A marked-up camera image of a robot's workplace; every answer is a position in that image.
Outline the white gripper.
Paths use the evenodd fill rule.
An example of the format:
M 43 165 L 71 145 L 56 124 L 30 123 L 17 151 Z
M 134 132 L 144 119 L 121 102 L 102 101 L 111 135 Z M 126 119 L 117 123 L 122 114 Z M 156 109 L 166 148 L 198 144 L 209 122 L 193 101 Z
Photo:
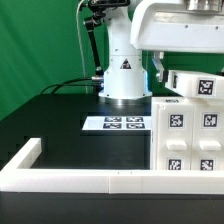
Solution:
M 134 11 L 130 43 L 156 51 L 157 81 L 166 82 L 163 51 L 224 53 L 224 0 L 143 0 Z

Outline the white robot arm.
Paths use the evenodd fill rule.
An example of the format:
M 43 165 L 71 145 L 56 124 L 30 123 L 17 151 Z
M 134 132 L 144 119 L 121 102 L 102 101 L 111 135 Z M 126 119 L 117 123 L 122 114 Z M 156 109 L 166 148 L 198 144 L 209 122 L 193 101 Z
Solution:
M 105 22 L 109 37 L 109 67 L 100 99 L 117 104 L 151 98 L 142 52 L 154 53 L 162 68 L 165 52 L 224 53 L 224 0 L 130 0 L 111 6 Z

